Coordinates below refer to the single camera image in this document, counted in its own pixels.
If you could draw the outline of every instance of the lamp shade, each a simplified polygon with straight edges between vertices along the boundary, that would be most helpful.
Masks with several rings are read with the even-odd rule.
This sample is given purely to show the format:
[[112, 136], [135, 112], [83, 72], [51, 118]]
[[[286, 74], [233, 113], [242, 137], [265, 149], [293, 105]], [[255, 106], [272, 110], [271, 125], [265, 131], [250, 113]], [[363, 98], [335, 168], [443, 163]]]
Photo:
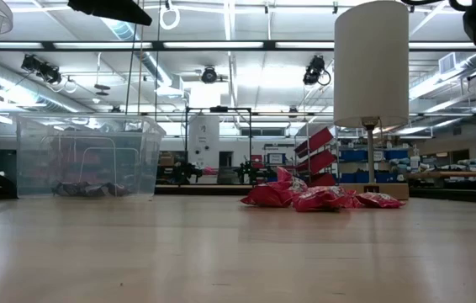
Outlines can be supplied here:
[[408, 10], [395, 1], [351, 8], [336, 21], [335, 124], [408, 122]]

